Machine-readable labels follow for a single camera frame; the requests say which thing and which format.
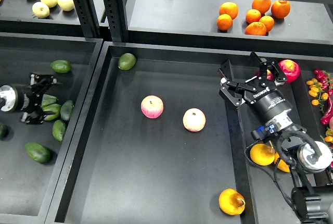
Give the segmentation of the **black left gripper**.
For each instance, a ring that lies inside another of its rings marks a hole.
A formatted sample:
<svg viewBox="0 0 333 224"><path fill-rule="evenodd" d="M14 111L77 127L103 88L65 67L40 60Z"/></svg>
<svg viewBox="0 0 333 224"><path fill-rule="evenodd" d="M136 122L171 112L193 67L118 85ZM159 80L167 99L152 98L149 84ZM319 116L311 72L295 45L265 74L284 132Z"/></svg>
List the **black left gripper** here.
<svg viewBox="0 0 333 224"><path fill-rule="evenodd" d="M57 83L52 74L30 73L30 85L2 85L1 111L24 112L20 121L27 125L41 125L47 116L55 115L52 111L36 113L41 107L42 96Z"/></svg>

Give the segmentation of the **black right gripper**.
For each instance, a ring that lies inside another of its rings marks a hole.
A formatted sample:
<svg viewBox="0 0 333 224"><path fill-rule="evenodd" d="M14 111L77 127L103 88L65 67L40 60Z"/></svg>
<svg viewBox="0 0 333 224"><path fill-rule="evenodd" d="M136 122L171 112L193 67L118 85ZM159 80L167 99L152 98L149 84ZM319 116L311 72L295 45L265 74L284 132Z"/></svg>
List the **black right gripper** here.
<svg viewBox="0 0 333 224"><path fill-rule="evenodd" d="M218 70L221 77L219 95L234 107L246 103L259 122L265 125L278 115L288 115L292 109L276 87L286 83L287 77L276 61L268 61L255 52L251 52L250 57L259 67L258 78L251 78L245 83L234 82L231 80L231 64L221 64ZM274 81L266 78L267 70L273 74Z"/></svg>

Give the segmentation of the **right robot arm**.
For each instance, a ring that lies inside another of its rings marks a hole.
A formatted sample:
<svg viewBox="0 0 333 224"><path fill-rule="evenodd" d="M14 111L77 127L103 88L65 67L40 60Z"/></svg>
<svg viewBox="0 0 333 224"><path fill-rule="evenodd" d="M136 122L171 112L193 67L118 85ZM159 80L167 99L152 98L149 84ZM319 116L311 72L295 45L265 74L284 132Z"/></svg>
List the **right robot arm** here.
<svg viewBox="0 0 333 224"><path fill-rule="evenodd" d="M259 69L256 76L244 81L233 81L229 60L219 68L220 96L236 108L247 104L260 122L251 132L253 140L270 143L290 169L293 181L291 195L283 198L301 223L332 223L332 184L313 186L308 175L328 171L332 153L321 141L311 138L304 127L288 116L292 105L277 88L287 77L274 60L260 58L255 52L250 57Z"/></svg>

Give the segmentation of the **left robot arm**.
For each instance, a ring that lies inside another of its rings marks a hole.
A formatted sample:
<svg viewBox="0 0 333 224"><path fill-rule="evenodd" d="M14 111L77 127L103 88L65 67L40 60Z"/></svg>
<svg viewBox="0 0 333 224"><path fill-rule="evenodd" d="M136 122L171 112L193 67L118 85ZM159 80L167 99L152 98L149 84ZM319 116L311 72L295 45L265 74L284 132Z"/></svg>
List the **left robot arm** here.
<svg viewBox="0 0 333 224"><path fill-rule="evenodd" d="M30 84L4 84L1 86L1 111L22 112L21 122L40 125L51 111L44 112L44 94L57 83L52 74L30 74Z"/></svg>

